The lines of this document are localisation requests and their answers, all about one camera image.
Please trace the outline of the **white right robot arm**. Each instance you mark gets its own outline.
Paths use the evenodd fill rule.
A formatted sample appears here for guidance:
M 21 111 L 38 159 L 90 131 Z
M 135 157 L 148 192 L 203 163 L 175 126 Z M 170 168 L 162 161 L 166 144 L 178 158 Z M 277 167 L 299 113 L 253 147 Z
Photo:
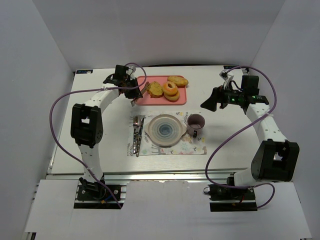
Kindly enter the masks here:
M 259 186 L 261 182 L 290 182 L 300 147 L 282 134 L 272 116 L 267 98 L 259 94 L 259 89 L 253 86 L 242 90 L 215 87 L 201 108 L 215 112 L 217 104 L 220 104 L 220 109 L 227 105 L 240 106 L 251 121 L 250 126 L 254 127 L 260 143 L 250 167 L 234 173 L 231 182 L 225 184 L 225 187 L 245 189 Z

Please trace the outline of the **metal serving tongs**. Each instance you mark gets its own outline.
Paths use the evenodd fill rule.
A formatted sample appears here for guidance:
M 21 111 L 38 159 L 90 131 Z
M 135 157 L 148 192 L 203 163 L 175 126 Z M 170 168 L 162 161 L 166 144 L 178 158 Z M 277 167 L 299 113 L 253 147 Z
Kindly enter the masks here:
M 138 97 L 135 97 L 130 103 L 131 106 L 134 107 L 136 105 L 136 102 L 138 99 L 143 98 L 143 94 L 147 91 L 148 87 L 149 87 L 150 83 L 147 81 L 144 85 L 144 87 L 142 88 L 142 90 L 140 90 L 140 95 Z

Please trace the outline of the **yellow bread slice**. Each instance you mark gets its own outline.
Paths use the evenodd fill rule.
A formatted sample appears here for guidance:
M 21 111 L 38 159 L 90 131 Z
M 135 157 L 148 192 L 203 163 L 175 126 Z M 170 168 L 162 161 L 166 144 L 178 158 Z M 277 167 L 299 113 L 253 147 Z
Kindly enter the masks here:
M 161 98 L 164 94 L 159 82 L 153 81 L 147 86 L 147 93 L 151 98 Z

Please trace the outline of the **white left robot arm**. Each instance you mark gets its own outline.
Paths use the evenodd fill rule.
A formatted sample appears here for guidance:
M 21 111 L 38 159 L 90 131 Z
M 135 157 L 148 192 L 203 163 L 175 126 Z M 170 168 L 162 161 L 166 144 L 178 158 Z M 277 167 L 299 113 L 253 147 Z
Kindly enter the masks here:
M 142 97 L 135 71 L 134 66 L 117 65 L 115 72 L 103 81 L 101 90 L 85 103 L 76 103 L 72 107 L 70 134 L 85 164 L 82 184 L 94 185 L 104 180 L 99 157 L 99 143 L 104 135 L 102 115 L 121 94 L 127 99 Z

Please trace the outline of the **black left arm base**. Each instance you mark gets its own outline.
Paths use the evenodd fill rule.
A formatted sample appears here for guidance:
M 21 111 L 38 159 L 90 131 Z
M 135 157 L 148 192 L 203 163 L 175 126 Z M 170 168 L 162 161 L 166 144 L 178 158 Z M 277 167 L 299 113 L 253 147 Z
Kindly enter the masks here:
M 79 178 L 75 200 L 73 204 L 74 209 L 91 209 L 91 210 L 120 210 L 117 204 L 124 205 L 124 185 L 107 184 L 106 185 L 112 194 L 98 182 L 88 182 L 83 177 Z

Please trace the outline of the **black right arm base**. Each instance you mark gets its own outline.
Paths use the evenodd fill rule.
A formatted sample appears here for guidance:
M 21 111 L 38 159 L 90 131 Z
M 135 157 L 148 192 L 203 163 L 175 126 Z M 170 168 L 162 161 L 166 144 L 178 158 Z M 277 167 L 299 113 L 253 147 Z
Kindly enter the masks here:
M 253 189 L 235 189 L 209 184 L 203 189 L 203 193 L 209 196 L 210 211 L 214 213 L 258 210 Z

